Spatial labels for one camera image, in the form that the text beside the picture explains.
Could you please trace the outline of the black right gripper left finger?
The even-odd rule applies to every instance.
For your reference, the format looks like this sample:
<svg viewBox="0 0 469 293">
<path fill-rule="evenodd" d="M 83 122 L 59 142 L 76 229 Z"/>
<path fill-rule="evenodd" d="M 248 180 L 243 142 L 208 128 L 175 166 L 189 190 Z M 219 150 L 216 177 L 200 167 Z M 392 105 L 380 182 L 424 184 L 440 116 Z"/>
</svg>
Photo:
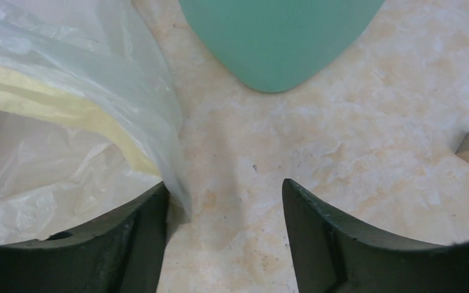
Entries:
<svg viewBox="0 0 469 293">
<path fill-rule="evenodd" d="M 159 183 L 43 241 L 0 245 L 0 292 L 156 292 L 168 207 Z"/>
</svg>

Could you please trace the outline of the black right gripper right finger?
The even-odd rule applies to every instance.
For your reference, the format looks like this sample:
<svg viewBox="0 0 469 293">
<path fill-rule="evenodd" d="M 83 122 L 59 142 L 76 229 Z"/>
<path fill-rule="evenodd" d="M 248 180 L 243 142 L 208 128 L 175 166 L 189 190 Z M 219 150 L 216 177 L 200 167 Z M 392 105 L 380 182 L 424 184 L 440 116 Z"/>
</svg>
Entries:
<svg viewBox="0 0 469 293">
<path fill-rule="evenodd" d="M 300 292 L 469 292 L 469 241 L 437 245 L 382 230 L 292 179 L 282 200 Z"/>
</svg>

